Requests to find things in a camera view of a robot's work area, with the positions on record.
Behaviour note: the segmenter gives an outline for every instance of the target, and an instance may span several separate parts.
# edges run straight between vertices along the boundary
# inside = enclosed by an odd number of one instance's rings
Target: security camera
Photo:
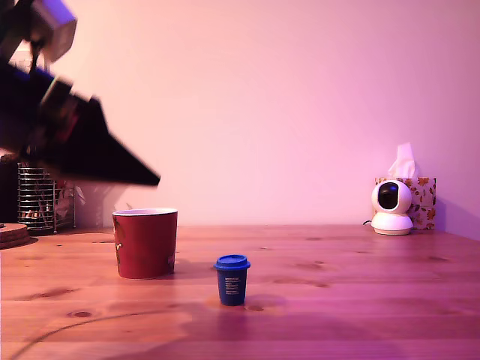
[[[412,193],[401,181],[380,182],[372,192],[373,207],[377,211],[372,227],[382,235],[406,235],[413,228],[407,215],[412,204]]]

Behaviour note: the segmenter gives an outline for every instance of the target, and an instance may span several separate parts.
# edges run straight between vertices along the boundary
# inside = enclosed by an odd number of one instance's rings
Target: pink wall
[[[480,239],[480,1],[66,2],[78,31],[52,69],[163,176],[117,191],[104,224],[113,203],[180,224],[360,224],[411,142],[440,227]]]

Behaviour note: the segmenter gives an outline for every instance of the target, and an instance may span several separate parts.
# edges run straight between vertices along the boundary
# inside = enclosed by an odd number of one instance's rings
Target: floral tissue box
[[[390,178],[375,178],[375,185]],[[395,178],[412,191],[412,205],[406,212],[414,230],[435,228],[435,203],[437,202],[437,178]]]

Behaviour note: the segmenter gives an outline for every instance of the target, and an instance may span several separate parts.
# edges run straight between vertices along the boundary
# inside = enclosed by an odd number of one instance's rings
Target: red paper cup
[[[113,213],[118,274],[154,279],[173,274],[178,211],[138,208]]]

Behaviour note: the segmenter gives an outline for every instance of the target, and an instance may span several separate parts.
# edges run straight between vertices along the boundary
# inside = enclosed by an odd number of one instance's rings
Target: wire basket
[[[18,163],[18,222],[28,230],[75,227],[75,185],[55,181],[43,168]]]

